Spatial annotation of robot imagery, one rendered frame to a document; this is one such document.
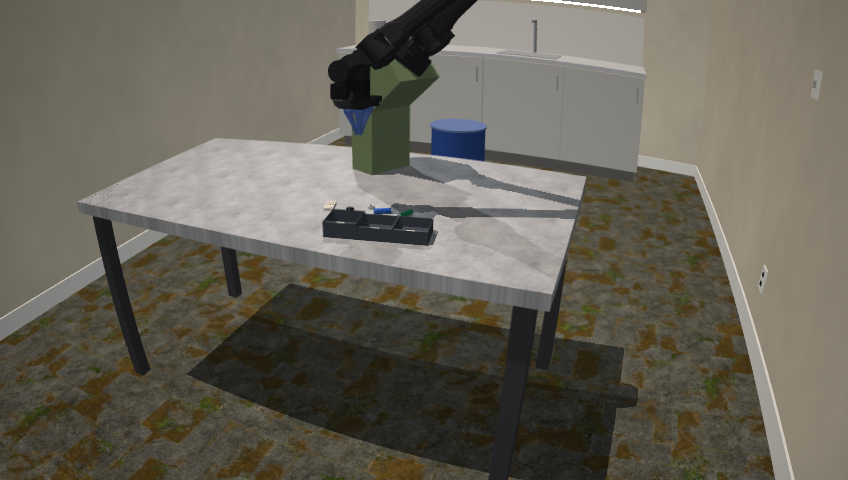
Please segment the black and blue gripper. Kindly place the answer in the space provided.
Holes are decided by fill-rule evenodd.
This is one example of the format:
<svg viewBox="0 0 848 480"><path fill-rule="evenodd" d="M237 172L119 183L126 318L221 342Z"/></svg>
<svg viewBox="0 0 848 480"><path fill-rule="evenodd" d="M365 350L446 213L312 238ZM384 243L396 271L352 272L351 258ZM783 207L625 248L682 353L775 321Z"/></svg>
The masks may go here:
<svg viewBox="0 0 848 480"><path fill-rule="evenodd" d="M382 96L370 95L370 98L368 98L366 100L352 100L348 107L347 106L345 108L338 107L338 109L343 109L343 112L346 115L347 119L349 120L355 135L358 135L358 134L362 135L363 132L364 132L364 129L365 129L366 122L367 122L372 110L374 109L374 106L379 106L379 103L381 101L382 101ZM362 105L360 105L360 104L362 104ZM355 121L354 121L353 113L354 114L356 113L355 114L356 124L355 124ZM356 126L358 127L358 129L356 128Z"/></svg>

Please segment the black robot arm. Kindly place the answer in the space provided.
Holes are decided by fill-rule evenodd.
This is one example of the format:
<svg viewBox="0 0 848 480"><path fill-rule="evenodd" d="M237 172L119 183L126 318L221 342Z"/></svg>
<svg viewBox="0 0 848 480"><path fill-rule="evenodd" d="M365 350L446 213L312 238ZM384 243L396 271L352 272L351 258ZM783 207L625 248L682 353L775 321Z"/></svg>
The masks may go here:
<svg viewBox="0 0 848 480"><path fill-rule="evenodd" d="M450 43L455 36L451 32L454 24L476 1L420 0L401 16L367 35L352 54L329 65L329 78L335 82L330 84L334 105L345 108L351 100L370 98L370 79L356 80L356 77L370 76L370 66L374 70L381 69L396 59L421 76L432 62L429 56Z"/></svg>

